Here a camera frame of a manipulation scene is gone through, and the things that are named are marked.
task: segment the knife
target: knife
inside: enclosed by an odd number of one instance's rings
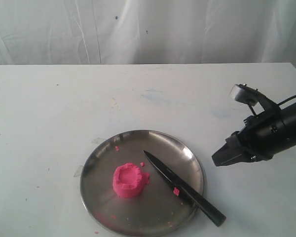
[[[171,169],[169,169],[164,163],[162,163],[157,157],[151,153],[144,151],[147,159],[151,164],[166,178],[174,187],[179,189],[180,192],[184,192],[196,206],[204,212],[204,214],[216,225],[220,226],[226,217],[218,211],[213,205],[211,205],[201,194],[188,185],[183,179],[176,175]]]

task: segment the table surface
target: table surface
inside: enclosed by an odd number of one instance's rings
[[[275,102],[296,94],[289,63],[0,66],[0,236],[112,237],[81,202],[79,175],[105,139],[134,129],[168,133],[198,157],[206,198],[172,237],[296,236],[296,148],[270,161],[215,167],[211,155],[249,109],[235,83]]]

